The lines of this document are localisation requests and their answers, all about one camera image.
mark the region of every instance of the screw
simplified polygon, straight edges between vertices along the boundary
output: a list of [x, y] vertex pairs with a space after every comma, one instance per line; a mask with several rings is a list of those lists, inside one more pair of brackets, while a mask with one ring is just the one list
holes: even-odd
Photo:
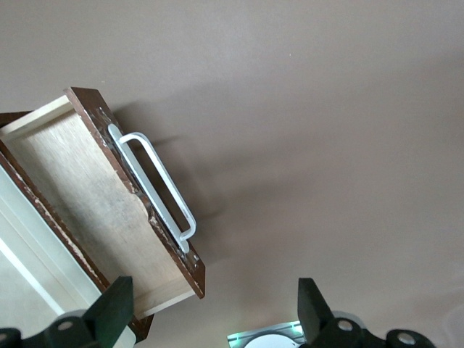
[[353, 325], [348, 320], [340, 320], [339, 328], [343, 331], [351, 331], [353, 329]]
[[58, 330], [64, 331], [69, 329], [71, 326], [73, 326], [73, 322], [71, 321], [64, 321], [63, 323], [58, 325]]
[[415, 339], [408, 333], [402, 332], [398, 334], [398, 339], [404, 344], [413, 345], [415, 344]]

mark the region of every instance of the white handle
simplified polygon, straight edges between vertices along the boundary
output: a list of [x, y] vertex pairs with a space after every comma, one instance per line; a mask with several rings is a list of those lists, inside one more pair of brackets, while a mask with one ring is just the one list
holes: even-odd
[[[170, 175], [167, 173], [165, 166], [162, 164], [161, 159], [158, 157], [158, 154], [155, 152], [149, 139], [142, 133], [129, 133], [123, 136], [119, 128], [113, 124], [108, 126], [108, 132], [115, 141], [117, 149], [120, 151], [121, 155], [128, 163], [129, 168], [132, 170], [134, 176], [137, 178], [138, 183], [144, 190], [145, 194], [148, 196], [150, 202], [158, 211], [159, 216], [165, 222], [167, 229], [171, 232], [173, 238], [175, 239], [181, 250], [184, 253], [189, 252], [190, 248], [187, 239], [189, 239], [195, 234], [195, 218], [191, 214], [191, 211], [189, 207], [187, 207], [187, 204], [183, 200], [181, 194], [179, 193], [179, 190], [177, 189], [177, 187], [175, 187], [173, 179], [171, 179]], [[162, 202], [159, 194], [156, 192], [152, 183], [147, 178], [144, 170], [138, 163], [131, 148], [129, 147], [129, 145], [127, 145], [127, 142], [130, 140], [137, 140], [144, 147], [146, 153], [150, 157], [150, 160], [153, 162], [153, 165], [156, 167], [159, 174], [161, 175], [161, 178], [165, 182], [167, 189], [169, 190], [175, 202], [181, 209], [183, 216], [186, 218], [187, 223], [190, 227], [187, 231], [181, 232], [181, 230], [175, 223], [173, 217], [167, 210], [165, 204]]]

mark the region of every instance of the ceiling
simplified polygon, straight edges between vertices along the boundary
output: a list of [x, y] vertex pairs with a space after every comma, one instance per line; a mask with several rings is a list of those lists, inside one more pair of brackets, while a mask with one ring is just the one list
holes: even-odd
[[297, 319], [464, 342], [464, 2], [2, 1], [0, 112], [97, 88], [199, 221], [207, 295], [144, 347]]

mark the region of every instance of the drawer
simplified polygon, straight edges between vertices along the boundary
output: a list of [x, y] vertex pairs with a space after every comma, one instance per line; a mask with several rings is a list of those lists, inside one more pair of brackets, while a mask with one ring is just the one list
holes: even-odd
[[[155, 312], [204, 296], [188, 207], [180, 211], [190, 228], [181, 231], [128, 142], [140, 141], [163, 171], [156, 152], [140, 133], [123, 135], [97, 90], [68, 88], [26, 115], [0, 115], [2, 122], [2, 165], [92, 281], [103, 291], [118, 276], [133, 277], [132, 328], [142, 331]], [[161, 176], [185, 203], [169, 175]]]

